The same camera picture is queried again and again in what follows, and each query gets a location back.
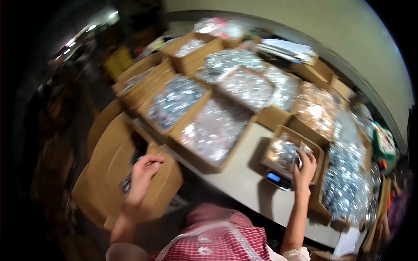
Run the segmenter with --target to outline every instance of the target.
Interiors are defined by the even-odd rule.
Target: wall
[[[166,11],[220,10],[254,15],[297,29],[347,60],[372,86],[406,142],[413,105],[400,52],[363,0],[165,0]]]

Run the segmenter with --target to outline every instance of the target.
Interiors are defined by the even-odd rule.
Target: finger
[[[316,164],[315,156],[312,153],[307,154],[312,164]]]
[[[310,162],[308,156],[306,155],[306,152],[304,152],[303,150],[298,150],[298,154],[299,154],[299,157],[302,160],[302,166],[305,163],[307,164],[308,162]]]
[[[147,155],[143,156],[142,159],[140,159],[140,161],[143,161],[144,163],[148,163],[148,162],[163,163],[165,160],[166,159],[162,156],[150,155],[150,154],[147,154]]]
[[[293,164],[293,175],[299,175],[299,162],[297,160]]]
[[[152,178],[153,175],[157,173],[157,171],[160,169],[161,163],[160,162],[154,162],[147,171],[145,171],[144,175],[146,175],[148,178]]]

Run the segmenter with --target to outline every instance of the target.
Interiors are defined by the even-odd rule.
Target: open cardboard box
[[[270,105],[269,107],[264,108],[257,114],[257,123],[263,125],[271,131],[276,130],[277,125],[280,125],[281,119],[283,117],[290,119],[292,113],[295,110],[294,108],[296,105],[296,97],[302,90],[302,79],[296,77],[291,73],[287,73],[287,75],[289,75],[291,81],[296,81],[297,86],[295,101],[293,101],[292,103],[290,112],[284,111],[276,105]]]
[[[87,137],[87,156],[89,159],[92,157],[94,148],[107,126],[122,112],[123,109],[119,101],[115,99],[94,119]]]
[[[241,100],[239,96],[235,96],[232,93],[226,91],[224,88],[222,88],[223,81],[227,80],[229,77],[233,77],[233,75],[239,69],[245,71],[248,74],[252,74],[252,75],[255,75],[255,76],[258,76],[258,77],[264,79],[268,83],[268,85],[270,86],[270,88],[273,90],[273,92],[274,92],[274,90],[275,90],[276,87],[267,78],[265,78],[262,73],[257,72],[257,71],[254,71],[254,70],[252,70],[250,68],[247,68],[245,66],[234,66],[234,67],[230,68],[229,70],[227,70],[226,72],[224,72],[223,74],[221,74],[219,76],[219,80],[218,80],[217,84],[215,85],[216,86],[215,87],[215,90],[218,91],[218,92],[220,92],[220,93],[222,93],[225,96],[228,96],[231,100],[233,100],[233,101],[241,104],[242,106],[244,106],[245,108],[249,109],[254,114],[256,114],[261,109],[254,108],[253,106],[249,105],[245,101]],[[266,106],[269,106],[272,103],[272,101],[273,101],[272,98],[273,98],[273,96],[270,98],[269,101],[266,102],[266,104],[265,104]]]
[[[216,39],[216,38],[220,39],[222,41],[222,45],[225,49],[235,49],[238,46],[240,46],[242,41],[245,39],[245,36],[238,37],[238,38],[235,38],[235,39],[222,39],[222,38],[219,38],[219,37],[207,34],[207,33],[198,33],[198,32],[195,32],[195,31],[194,31],[194,33],[207,35],[208,37],[211,37],[212,39]]]
[[[316,84],[319,88],[322,88],[322,85],[324,84],[331,85],[331,82],[334,79],[338,79],[338,76],[319,59],[314,65],[292,63],[291,70],[302,78],[312,81],[312,83]]]
[[[380,196],[379,196],[379,208],[377,209],[376,221],[373,224],[372,228],[367,232],[366,238],[363,241],[361,249],[363,252],[370,252],[373,248],[375,248],[379,242],[380,237],[375,236],[377,232],[377,224],[379,219],[382,215],[387,215],[387,202],[389,201],[390,195],[390,187],[391,187],[391,180],[390,178],[382,178],[382,186],[380,189]]]
[[[195,116],[206,106],[206,103],[210,99],[216,99],[216,96],[213,96],[212,91],[208,91],[207,96],[202,97],[202,103],[196,104],[193,108],[189,109],[190,113],[184,115],[173,128],[173,131],[170,133],[170,137],[168,139],[167,145],[175,151],[178,155],[183,157],[184,159],[188,159],[188,162],[200,170],[202,173],[209,174],[209,173],[219,173],[228,165],[228,162],[231,160],[233,154],[236,152],[237,148],[239,147],[240,143],[245,138],[248,130],[250,129],[251,125],[255,122],[256,116],[252,116],[250,122],[242,131],[240,137],[236,141],[235,145],[232,147],[228,155],[225,157],[224,161],[220,164],[214,164],[210,160],[204,158],[203,156],[197,154],[191,148],[184,146],[180,142],[180,138],[182,136],[182,131],[184,128],[194,122]]]
[[[116,93],[116,97],[123,103],[128,109],[136,111],[136,109],[142,105],[146,99],[152,95],[156,89],[154,88],[155,82],[160,78],[164,78],[168,71],[171,70],[171,66],[168,61],[162,61],[157,67],[152,70],[144,79],[137,85],[132,87],[127,93],[122,94],[120,91],[124,89],[124,83],[131,79],[131,75],[136,75],[136,72],[146,71],[155,65],[155,55],[147,56],[143,60],[136,63],[128,71],[124,78],[119,77],[120,81],[113,85],[113,90]]]
[[[329,211],[322,205],[322,187],[324,183],[324,178],[328,172],[328,165],[329,165],[329,146],[330,141],[322,137],[313,129],[309,128],[301,122],[295,115],[292,115],[289,121],[286,124],[286,127],[289,129],[303,135],[305,138],[311,140],[313,143],[318,145],[322,151],[324,152],[323,162],[321,165],[317,165],[317,169],[319,168],[319,174],[317,177],[316,185],[311,186],[311,197],[309,198],[309,208],[313,211],[321,214],[326,220],[331,220],[331,214]]]
[[[138,74],[143,73],[154,66],[158,66],[163,60],[163,55],[161,53],[148,55],[124,71],[119,77],[116,78],[115,82],[123,85]]]
[[[120,182],[132,170],[130,161],[135,149],[166,158],[151,180],[138,222],[161,216],[183,182],[173,157],[148,137],[136,133],[128,121],[128,116],[122,113],[109,124],[72,191],[75,203],[92,223],[107,230],[113,228],[125,201]]]
[[[177,120],[177,122],[171,126],[167,130],[163,130],[163,128],[160,127],[160,125],[154,121],[153,119],[148,118],[148,109],[154,104],[155,97],[166,90],[166,84],[170,82],[174,77],[176,77],[178,74],[175,74],[173,70],[167,71],[163,78],[161,78],[159,81],[156,81],[154,84],[155,92],[150,95],[147,100],[139,107],[138,114],[140,117],[151,127],[152,136],[155,136],[157,140],[165,140],[166,137],[169,136],[169,134],[173,131],[174,127],[177,125],[178,122],[181,121],[181,117]],[[193,111],[194,107],[200,107],[202,104],[206,104],[206,101],[208,97],[211,96],[211,94],[208,92],[210,90],[207,89],[207,85],[199,84],[200,87],[206,90],[206,92],[203,94],[202,97],[200,97],[196,103],[186,111],[186,113],[182,117],[187,117],[187,114],[193,113],[189,111]]]
[[[183,56],[183,57],[175,57],[177,51],[185,45],[188,41],[192,39],[200,39],[206,42],[204,46],[201,48],[194,50],[193,52]],[[194,33],[191,32],[183,37],[180,37],[173,42],[169,43],[167,46],[160,49],[160,52],[164,55],[167,55],[173,67],[176,69],[177,72],[182,73],[184,75],[189,75],[195,72],[199,67],[196,67],[196,64],[193,62],[197,60],[200,63],[201,60],[205,60],[206,56],[211,53],[217,53],[219,50],[222,50],[222,41],[218,38],[214,38],[211,35],[201,34],[201,33]]]
[[[294,130],[282,125],[277,126],[276,131],[274,132],[274,136],[270,140],[270,144],[267,148],[267,151],[264,154],[263,160],[261,161],[262,164],[266,165],[270,169],[279,172],[288,179],[293,180],[293,174],[273,159],[274,152],[271,150],[273,143],[284,134],[288,136],[287,141],[294,143],[298,147],[301,145],[302,142],[305,143],[312,150],[312,154],[315,156],[317,165],[322,166],[322,162],[324,160],[324,151],[311,140],[305,138],[304,136],[295,132]],[[320,168],[316,168],[315,174],[312,177],[311,185],[316,184],[320,171]]]
[[[331,252],[314,251],[311,254],[311,261],[356,261],[356,254],[348,254],[345,256],[334,256]]]

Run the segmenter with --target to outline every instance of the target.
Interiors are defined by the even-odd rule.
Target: ceiling light
[[[72,44],[74,42],[74,38],[72,38],[71,40],[68,41],[68,43],[65,44],[65,46],[69,46],[70,44]]]
[[[90,30],[94,29],[95,27],[96,27],[96,25],[92,25],[92,26],[90,26],[90,27],[89,27],[89,29],[86,31],[86,33],[87,33],[88,31],[90,31]]]
[[[111,13],[111,14],[109,15],[109,18],[114,18],[116,14],[117,14],[117,11],[116,11],[116,12],[114,12],[114,13]]]

